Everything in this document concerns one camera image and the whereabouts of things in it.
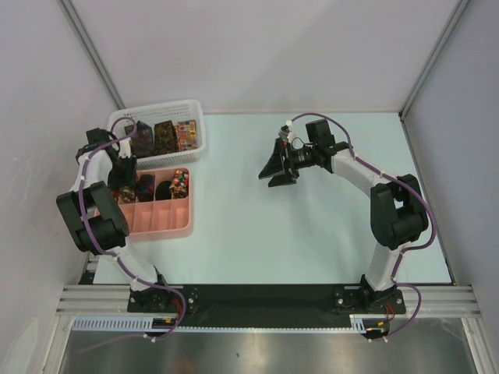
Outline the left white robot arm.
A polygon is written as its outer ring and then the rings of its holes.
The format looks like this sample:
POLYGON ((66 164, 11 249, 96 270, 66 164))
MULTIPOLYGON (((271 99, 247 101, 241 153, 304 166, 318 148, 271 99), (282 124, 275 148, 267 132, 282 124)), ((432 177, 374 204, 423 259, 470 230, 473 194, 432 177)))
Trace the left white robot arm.
POLYGON ((129 311, 163 312, 173 301, 172 292, 157 268, 137 252, 118 204, 134 197, 136 157, 130 142, 106 129, 87 131, 87 141, 76 154, 74 185, 56 198, 58 210, 78 250, 102 255, 124 273, 129 311))

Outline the brown patterned long tie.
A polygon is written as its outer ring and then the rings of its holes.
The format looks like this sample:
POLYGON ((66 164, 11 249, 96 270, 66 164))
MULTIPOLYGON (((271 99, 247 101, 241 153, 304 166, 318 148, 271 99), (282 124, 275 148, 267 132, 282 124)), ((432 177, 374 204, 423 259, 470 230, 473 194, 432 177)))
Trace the brown patterned long tie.
POLYGON ((118 202, 122 204, 135 203, 136 192, 129 186, 124 186, 118 190, 118 202))

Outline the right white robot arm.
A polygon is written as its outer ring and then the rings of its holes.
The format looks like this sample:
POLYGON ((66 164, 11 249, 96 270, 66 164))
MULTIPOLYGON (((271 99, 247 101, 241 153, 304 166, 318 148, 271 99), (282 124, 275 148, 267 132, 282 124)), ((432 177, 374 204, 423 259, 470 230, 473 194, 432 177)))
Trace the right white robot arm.
POLYGON ((414 175, 393 177, 362 160, 347 139, 331 133, 333 119, 318 115, 306 124, 308 140, 296 147, 293 122, 279 130, 272 153, 258 174, 268 187, 294 185, 304 168, 319 167, 343 178, 370 200, 370 229, 376 240, 373 258, 352 297, 340 292, 337 309, 379 312, 398 290, 396 277, 410 245, 429 227, 430 215, 414 175))

